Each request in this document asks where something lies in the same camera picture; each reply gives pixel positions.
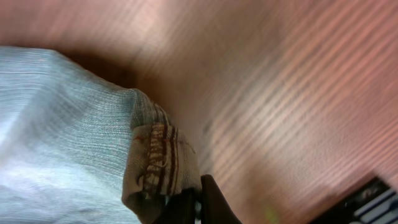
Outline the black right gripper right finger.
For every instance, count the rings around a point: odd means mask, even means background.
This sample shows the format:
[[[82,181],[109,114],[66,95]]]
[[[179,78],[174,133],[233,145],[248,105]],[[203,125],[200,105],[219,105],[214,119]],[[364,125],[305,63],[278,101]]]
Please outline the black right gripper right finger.
[[[242,224],[211,175],[201,176],[201,223]]]

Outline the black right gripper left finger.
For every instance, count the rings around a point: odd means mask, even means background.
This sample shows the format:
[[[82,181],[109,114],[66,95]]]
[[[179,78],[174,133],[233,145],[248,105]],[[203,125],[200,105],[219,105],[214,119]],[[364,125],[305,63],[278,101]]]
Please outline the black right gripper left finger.
[[[174,195],[153,224],[194,224],[196,219],[195,193],[185,189]]]

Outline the light blue denim shorts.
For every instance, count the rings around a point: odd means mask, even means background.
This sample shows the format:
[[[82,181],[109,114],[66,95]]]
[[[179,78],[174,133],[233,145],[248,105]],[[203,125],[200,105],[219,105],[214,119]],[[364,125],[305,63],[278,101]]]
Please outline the light blue denim shorts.
[[[143,92],[1,48],[2,223],[152,223],[185,189],[201,191],[196,152]]]

